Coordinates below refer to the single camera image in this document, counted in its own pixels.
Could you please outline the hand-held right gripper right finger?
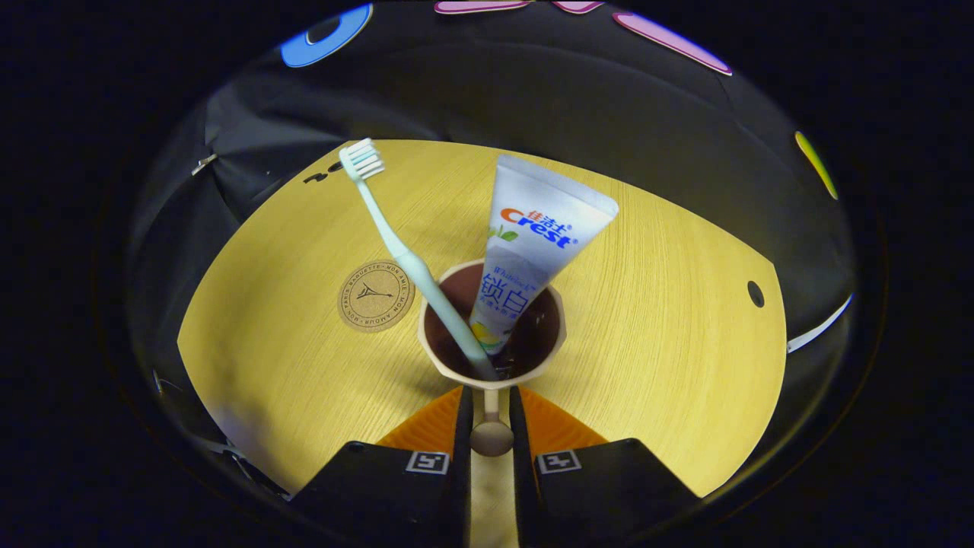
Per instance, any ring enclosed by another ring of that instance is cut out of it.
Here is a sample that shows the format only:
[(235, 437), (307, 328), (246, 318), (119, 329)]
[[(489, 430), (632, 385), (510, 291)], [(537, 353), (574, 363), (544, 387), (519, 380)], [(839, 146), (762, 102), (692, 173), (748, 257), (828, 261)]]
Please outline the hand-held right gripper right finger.
[(522, 547), (630, 547), (699, 503), (643, 441), (606, 440), (533, 390), (511, 389), (509, 419)]

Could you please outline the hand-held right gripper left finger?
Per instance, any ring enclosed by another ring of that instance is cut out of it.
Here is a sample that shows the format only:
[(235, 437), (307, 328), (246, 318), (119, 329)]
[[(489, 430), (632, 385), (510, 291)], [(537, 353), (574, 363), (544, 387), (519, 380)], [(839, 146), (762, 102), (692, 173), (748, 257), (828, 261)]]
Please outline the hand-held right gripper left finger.
[(293, 497), (348, 547), (466, 547), (473, 392), (450, 390), (375, 444), (348, 441)]

